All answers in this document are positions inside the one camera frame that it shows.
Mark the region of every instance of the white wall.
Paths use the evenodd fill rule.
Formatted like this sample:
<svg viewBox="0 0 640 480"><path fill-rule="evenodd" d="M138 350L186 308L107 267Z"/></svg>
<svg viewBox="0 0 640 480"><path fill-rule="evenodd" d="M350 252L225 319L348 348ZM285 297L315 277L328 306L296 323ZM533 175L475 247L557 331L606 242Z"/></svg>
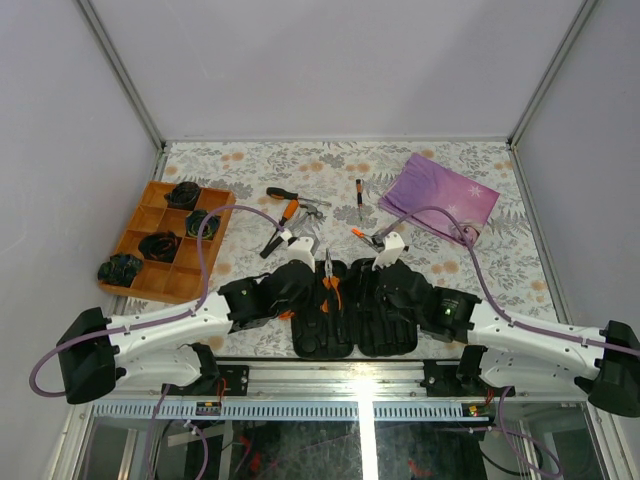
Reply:
<svg viewBox="0 0 640 480"><path fill-rule="evenodd" d="M582 0L93 0L169 139L505 137Z"/></svg>
<svg viewBox="0 0 640 480"><path fill-rule="evenodd" d="M520 155L574 320L640 336L639 18L637 0L601 2ZM640 420L624 424L640 452Z"/></svg>
<svg viewBox="0 0 640 480"><path fill-rule="evenodd" d="M73 2L4 0L0 44L0 476L34 480L67 405L32 394L30 369L107 303L94 272L154 150ZM60 389L49 366L41 384Z"/></svg>

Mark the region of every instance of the floral tablecloth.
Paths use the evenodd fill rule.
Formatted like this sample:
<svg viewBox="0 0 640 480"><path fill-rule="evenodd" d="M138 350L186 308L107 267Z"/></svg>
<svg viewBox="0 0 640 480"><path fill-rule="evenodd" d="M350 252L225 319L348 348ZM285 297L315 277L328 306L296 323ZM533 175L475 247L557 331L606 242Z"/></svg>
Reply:
<svg viewBox="0 0 640 480"><path fill-rule="evenodd" d="M506 146L500 142L260 142L174 143L162 180L195 181L201 186L229 189L236 202L280 218L285 202L265 195L268 186L284 187L308 198L325 199L321 221L307 222L306 232L320 240L320 259L329 246L334 260L350 264L371 257L373 250L351 233L357 227L373 233L394 219L377 201L400 173L412 152L500 192L500 198L475 250L489 287L507 309L557 321L540 258ZM358 218L355 179L364 183L363 221ZM397 230L410 246L401 257L433 284L483 297L467 251L404 224ZM273 226L246 212L234 212L209 285L215 289L232 280L273 271L286 261L284 249L267 260L258 256ZM125 312L162 308L161 303L131 298ZM295 357L288 321L203 339L219 356ZM457 358L459 344L443 344L420 335L416 350L403 358ZM357 351L353 357L362 357Z"/></svg>

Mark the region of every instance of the tabletop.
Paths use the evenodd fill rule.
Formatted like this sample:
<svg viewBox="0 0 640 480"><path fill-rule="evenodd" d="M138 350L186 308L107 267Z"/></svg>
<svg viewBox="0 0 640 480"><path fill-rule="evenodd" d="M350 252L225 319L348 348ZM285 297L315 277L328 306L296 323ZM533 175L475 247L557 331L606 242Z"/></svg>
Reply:
<svg viewBox="0 0 640 480"><path fill-rule="evenodd" d="M236 203L259 208L279 219L286 201L268 197L269 186L303 197L327 200L322 220L306 222L305 233L320 241L332 259L347 264L375 252L351 233L353 227L373 233L395 217L377 207L378 199L413 152L476 180L500 193L475 251L497 301L508 310L557 321L540 258L506 145L501 142L206 142L173 143L162 181L194 181L228 189ZM363 220L358 216L355 180L362 179ZM409 251L401 259L434 285L484 298L466 249L408 223L398 227ZM213 273L210 289L230 281L271 272L286 262L284 248L267 260L258 253L273 226L248 212L234 212ZM130 298L126 314L149 312L164 304ZM274 319L262 328L227 337L202 339L218 356L295 357L288 320ZM459 358L461 344L444 344L420 333L417 348L402 358ZM351 357L364 357L357 348Z"/></svg>

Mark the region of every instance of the orange tray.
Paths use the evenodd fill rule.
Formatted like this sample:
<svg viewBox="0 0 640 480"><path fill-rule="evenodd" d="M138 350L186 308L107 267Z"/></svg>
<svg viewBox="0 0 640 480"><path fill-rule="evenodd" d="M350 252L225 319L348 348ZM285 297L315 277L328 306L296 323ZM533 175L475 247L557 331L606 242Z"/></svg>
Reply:
<svg viewBox="0 0 640 480"><path fill-rule="evenodd" d="M120 237L116 253L130 253L144 262L142 270L136 275L130 287L109 285L103 281L100 288L114 295L146 298L165 303L184 303L194 300L202 292L203 278L198 262L196 239L186 236L185 219L191 213L167 207L164 198L176 186L174 183L150 182L129 220L127 229ZM211 211L222 205L233 205L236 199L233 192L201 188L195 209ZM211 273L216 262L220 245L227 230L231 210L220 215L220 227L213 240L204 240L207 270ZM179 238L180 246L173 263L145 260L138 250L140 241L155 232L172 231Z"/></svg>

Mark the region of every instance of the folded towel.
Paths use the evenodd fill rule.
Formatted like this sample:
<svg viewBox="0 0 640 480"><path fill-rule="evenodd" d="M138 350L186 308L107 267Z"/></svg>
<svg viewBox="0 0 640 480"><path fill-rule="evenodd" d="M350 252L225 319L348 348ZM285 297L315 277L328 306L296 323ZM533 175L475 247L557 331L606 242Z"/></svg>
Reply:
<svg viewBox="0 0 640 480"><path fill-rule="evenodd" d="M474 244L499 196L495 190L414 153L378 204L398 216L427 205L444 208L464 227ZM420 212L408 221L464 245L458 229L439 212Z"/></svg>

